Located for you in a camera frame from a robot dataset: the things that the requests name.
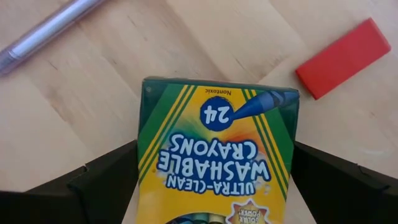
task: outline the crayon box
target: crayon box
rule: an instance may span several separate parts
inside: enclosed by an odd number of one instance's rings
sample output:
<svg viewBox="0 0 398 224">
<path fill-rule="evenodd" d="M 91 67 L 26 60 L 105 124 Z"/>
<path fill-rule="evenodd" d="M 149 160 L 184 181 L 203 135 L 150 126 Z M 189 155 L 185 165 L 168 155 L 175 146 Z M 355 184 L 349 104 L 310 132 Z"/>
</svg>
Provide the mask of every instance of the crayon box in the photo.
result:
<svg viewBox="0 0 398 224">
<path fill-rule="evenodd" d="M 299 93 L 146 78 L 138 224 L 283 223 Z"/>
</svg>

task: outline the wood grain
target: wood grain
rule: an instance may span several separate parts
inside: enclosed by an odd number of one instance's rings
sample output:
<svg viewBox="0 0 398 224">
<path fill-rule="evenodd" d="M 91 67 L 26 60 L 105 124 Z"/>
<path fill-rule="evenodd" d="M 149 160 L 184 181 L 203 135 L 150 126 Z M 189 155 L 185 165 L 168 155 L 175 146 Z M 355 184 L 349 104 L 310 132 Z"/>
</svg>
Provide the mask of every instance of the wood grain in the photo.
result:
<svg viewBox="0 0 398 224">
<path fill-rule="evenodd" d="M 65 2 L 0 1 L 0 47 Z M 295 68 L 368 17 L 392 52 L 314 101 Z M 395 0 L 108 0 L 0 79 L 0 189 L 30 189 L 136 138 L 146 76 L 297 88 L 299 141 L 398 177 L 397 21 Z M 135 223 L 137 197 L 123 223 Z M 285 223 L 315 223 L 292 180 Z"/>
</svg>

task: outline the red eraser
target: red eraser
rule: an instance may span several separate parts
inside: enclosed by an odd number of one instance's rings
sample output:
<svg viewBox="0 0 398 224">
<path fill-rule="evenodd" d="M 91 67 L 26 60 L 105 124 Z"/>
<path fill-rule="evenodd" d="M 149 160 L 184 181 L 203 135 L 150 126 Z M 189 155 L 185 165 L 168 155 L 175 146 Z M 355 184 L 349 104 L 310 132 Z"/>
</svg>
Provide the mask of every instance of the red eraser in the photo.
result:
<svg viewBox="0 0 398 224">
<path fill-rule="evenodd" d="M 296 73 L 317 100 L 390 50 L 370 18 L 299 66 Z"/>
</svg>

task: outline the black holder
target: black holder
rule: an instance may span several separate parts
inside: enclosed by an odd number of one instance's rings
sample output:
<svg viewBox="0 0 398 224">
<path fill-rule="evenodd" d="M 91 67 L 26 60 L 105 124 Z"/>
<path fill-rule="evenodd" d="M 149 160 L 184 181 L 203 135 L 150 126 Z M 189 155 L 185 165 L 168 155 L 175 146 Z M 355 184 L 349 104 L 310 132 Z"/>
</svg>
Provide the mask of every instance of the black holder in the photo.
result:
<svg viewBox="0 0 398 224">
<path fill-rule="evenodd" d="M 137 167 L 133 141 L 27 192 L 0 192 L 1 223 L 121 223 Z M 397 223 L 397 179 L 299 142 L 292 177 L 317 223 Z"/>
</svg>

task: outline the silver pen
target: silver pen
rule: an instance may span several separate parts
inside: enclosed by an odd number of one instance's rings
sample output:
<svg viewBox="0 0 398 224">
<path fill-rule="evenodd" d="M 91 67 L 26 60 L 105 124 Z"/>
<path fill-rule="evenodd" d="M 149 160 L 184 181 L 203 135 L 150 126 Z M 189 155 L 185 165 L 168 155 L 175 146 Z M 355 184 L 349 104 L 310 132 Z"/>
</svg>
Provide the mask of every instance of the silver pen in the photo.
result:
<svg viewBox="0 0 398 224">
<path fill-rule="evenodd" d="M 43 45 L 104 0 L 72 0 L 0 52 L 0 75 L 5 75 Z"/>
</svg>

